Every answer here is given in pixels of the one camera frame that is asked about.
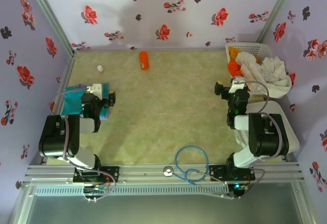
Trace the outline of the blue stethoscope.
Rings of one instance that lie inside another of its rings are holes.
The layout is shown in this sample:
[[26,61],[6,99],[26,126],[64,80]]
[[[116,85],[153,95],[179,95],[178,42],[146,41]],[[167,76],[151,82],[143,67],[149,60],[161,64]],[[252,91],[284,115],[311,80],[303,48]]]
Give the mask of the blue stethoscope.
[[[198,151],[200,151],[204,155],[204,158],[205,158],[205,172],[202,172],[202,171],[200,171],[200,170],[198,170],[196,168],[189,168],[187,170],[182,170],[179,167],[179,165],[178,165],[178,156],[179,156],[179,154],[181,152],[183,152],[184,150],[187,150],[187,149],[195,149],[195,150],[198,150]],[[224,183],[221,180],[216,179],[216,178],[212,177],[209,174],[209,158],[207,156],[207,153],[202,148],[200,148],[198,146],[194,146],[194,145],[188,145],[188,146],[184,146],[184,147],[180,148],[177,151],[177,153],[175,154],[175,156],[174,156],[174,164],[175,164],[175,168],[182,174],[182,176],[177,175],[174,172],[174,168],[173,167],[166,166],[163,169],[163,175],[165,177],[168,178],[168,177],[175,176],[178,179],[180,179],[182,181],[185,181],[186,183],[190,184],[191,186],[196,187],[196,189],[203,190],[205,193],[213,194],[213,195],[215,195],[217,197],[225,198],[225,199],[228,199],[228,200],[234,200],[235,199],[233,196],[229,196],[228,195],[229,191],[227,190],[227,187],[228,187],[228,184],[227,183]],[[199,179],[191,180],[189,178],[189,174],[191,174],[191,173],[200,174],[200,175],[202,175],[202,177],[199,178]],[[212,189],[210,189],[208,187],[203,187],[203,186],[199,185],[199,183],[200,182],[203,182],[206,177],[209,177],[210,179],[214,179],[216,182],[220,183],[221,188],[219,190],[212,190]]]

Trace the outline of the yellow t-shirt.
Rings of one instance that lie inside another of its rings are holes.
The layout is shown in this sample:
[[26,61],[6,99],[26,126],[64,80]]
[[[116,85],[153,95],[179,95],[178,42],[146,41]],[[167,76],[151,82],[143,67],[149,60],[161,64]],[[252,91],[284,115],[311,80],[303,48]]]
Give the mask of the yellow t-shirt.
[[242,50],[238,49],[238,48],[235,48],[235,47],[232,47],[232,46],[229,46],[228,47],[228,53],[229,53],[229,57],[231,60],[236,60],[236,57],[238,55],[238,53],[242,52]]

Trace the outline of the white t-shirt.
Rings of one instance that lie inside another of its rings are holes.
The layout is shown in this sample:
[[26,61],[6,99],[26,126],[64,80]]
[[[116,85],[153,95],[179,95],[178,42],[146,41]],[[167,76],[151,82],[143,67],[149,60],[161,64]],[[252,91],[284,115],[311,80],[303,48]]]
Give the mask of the white t-shirt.
[[271,98],[281,98],[286,95],[292,86],[291,78],[286,74],[284,61],[278,57],[265,57],[258,64],[254,55],[247,52],[240,52],[236,57],[236,62],[241,66],[241,73],[246,81],[258,81],[247,84],[250,91],[267,94]]

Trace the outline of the aluminium frame post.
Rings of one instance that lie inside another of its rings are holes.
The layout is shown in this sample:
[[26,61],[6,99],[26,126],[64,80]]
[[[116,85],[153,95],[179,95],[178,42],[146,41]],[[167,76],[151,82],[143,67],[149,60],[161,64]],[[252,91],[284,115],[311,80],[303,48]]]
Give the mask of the aluminium frame post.
[[74,50],[71,47],[69,40],[61,27],[56,15],[54,14],[48,0],[36,0],[46,16],[48,22],[50,23],[52,29],[55,31],[57,37],[59,38],[61,44],[64,46],[66,52],[72,57],[74,55]]
[[287,0],[277,0],[256,42],[262,43]]

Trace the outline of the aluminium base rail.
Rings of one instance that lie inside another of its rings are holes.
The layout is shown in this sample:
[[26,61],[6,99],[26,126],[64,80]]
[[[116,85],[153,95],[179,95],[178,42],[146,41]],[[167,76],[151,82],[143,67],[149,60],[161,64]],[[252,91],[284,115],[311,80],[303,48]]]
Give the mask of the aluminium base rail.
[[[185,181],[175,176],[165,177],[164,164],[119,165],[118,184],[127,185],[178,185]],[[304,177],[299,164],[296,162],[259,163],[252,169],[255,174],[255,183],[263,176],[262,183],[303,182]],[[69,165],[31,165],[22,180],[23,184],[42,182],[48,184],[72,184],[75,168]]]

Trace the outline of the aluminium table edge rail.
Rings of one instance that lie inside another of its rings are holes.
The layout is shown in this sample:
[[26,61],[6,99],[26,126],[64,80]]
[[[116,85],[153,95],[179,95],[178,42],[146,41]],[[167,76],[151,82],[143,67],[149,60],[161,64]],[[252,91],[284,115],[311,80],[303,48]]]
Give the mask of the aluminium table edge rail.
[[124,48],[124,49],[82,49],[74,51],[74,54],[77,53],[115,53],[115,52],[182,52],[182,51],[223,51],[225,52],[225,48]]

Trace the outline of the orange t-shirt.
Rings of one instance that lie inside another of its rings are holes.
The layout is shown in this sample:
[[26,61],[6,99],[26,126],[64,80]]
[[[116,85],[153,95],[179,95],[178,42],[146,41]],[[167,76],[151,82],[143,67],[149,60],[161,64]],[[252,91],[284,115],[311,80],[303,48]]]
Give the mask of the orange t-shirt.
[[230,75],[234,78],[236,76],[242,77],[241,66],[233,59],[231,59],[227,65],[227,69]]

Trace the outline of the white plastic basket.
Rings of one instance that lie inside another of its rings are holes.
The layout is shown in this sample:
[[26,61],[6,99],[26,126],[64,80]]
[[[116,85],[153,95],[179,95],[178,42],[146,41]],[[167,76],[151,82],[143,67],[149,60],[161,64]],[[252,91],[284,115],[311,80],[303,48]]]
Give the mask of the white plastic basket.
[[[228,43],[225,47],[226,54],[227,54],[227,64],[231,60],[229,57],[229,53],[228,53],[229,46],[238,48],[238,49],[242,50],[243,52],[247,52],[247,53],[254,55],[256,58],[256,62],[258,64],[260,64],[265,57],[269,57],[269,58],[276,57],[276,56],[272,55],[270,47],[266,44],[252,43],[252,42],[231,42],[231,43]],[[257,84],[264,86],[263,83],[260,83],[258,81],[252,81],[252,82],[250,81],[250,83],[257,83]]]

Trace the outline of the orange plastic bottle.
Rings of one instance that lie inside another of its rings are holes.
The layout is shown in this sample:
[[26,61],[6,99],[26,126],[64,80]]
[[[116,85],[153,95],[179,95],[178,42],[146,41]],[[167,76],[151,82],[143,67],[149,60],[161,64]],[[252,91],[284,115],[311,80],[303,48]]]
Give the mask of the orange plastic bottle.
[[147,52],[139,52],[139,63],[142,70],[149,69],[149,56]]

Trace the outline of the folded teal t-shirt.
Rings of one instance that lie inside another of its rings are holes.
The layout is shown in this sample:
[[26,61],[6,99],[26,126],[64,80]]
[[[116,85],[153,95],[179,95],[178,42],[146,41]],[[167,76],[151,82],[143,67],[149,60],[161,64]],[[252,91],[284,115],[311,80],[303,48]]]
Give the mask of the folded teal t-shirt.
[[[103,83],[103,98],[105,95],[109,94],[109,83]],[[63,100],[63,108],[61,111],[61,116],[64,116],[66,114],[79,114],[82,112],[82,105],[81,105],[81,96],[85,93],[87,85],[76,85],[76,86],[70,86],[66,87],[64,91],[71,91],[76,90],[74,92],[67,92],[64,94],[64,100]]]

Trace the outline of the white plastic bin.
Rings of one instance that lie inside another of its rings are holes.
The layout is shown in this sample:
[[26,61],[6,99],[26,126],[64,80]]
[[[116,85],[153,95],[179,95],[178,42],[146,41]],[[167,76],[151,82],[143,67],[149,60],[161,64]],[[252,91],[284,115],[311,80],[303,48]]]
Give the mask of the white plastic bin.
[[[263,107],[265,102],[255,102],[247,105],[247,113],[257,112]],[[287,138],[289,141],[289,150],[288,154],[293,153],[299,149],[299,141],[283,111],[281,106],[275,101],[269,101],[263,112],[268,114],[280,114],[283,120],[284,128],[286,130]],[[248,145],[248,131],[245,130],[234,130],[236,142],[241,145],[242,148],[245,148]]]

